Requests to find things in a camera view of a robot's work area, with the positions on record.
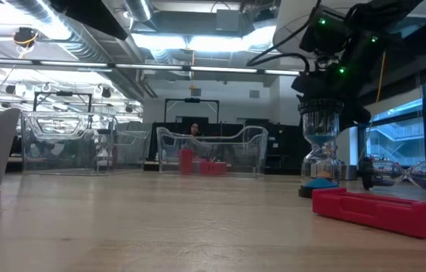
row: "red object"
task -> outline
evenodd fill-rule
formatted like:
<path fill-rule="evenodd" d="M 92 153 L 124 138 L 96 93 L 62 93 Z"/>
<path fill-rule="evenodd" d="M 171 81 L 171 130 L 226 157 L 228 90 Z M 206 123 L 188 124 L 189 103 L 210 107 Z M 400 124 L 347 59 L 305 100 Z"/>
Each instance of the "red object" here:
<path fill-rule="evenodd" d="M 225 162 L 201 162 L 199 171 L 202 175 L 222 175 L 227 172 Z"/>
<path fill-rule="evenodd" d="M 192 174 L 194 171 L 193 151 L 180 150 L 180 173 L 183 175 Z"/>
<path fill-rule="evenodd" d="M 326 217 L 426 238 L 426 201 L 348 193 L 345 188 L 317 189 L 312 208 Z"/>

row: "window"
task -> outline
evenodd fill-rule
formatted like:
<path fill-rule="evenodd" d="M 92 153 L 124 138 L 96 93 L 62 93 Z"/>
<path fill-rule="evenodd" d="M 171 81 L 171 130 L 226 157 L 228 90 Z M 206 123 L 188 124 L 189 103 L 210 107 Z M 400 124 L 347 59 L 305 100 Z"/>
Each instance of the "window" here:
<path fill-rule="evenodd" d="M 387 110 L 385 112 L 379 113 L 374 116 L 374 121 L 395 117 L 395 116 L 401 116 L 405 113 L 412 113 L 418 110 L 423 109 L 423 100 L 421 98 L 416 99 L 414 101 L 411 101 L 409 103 L 406 103 L 404 105 L 395 107 L 391 110 Z"/>
<path fill-rule="evenodd" d="M 366 142 L 366 154 L 405 166 L 424 162 L 423 118 L 373 126 Z"/>

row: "wooden table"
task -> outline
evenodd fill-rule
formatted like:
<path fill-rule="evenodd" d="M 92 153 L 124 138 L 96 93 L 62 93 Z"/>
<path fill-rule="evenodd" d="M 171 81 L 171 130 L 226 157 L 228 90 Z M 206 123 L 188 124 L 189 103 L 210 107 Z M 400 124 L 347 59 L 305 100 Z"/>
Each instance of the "wooden table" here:
<path fill-rule="evenodd" d="M 426 240 L 315 215 L 298 177 L 5 179 L 0 272 L 426 271 Z"/>

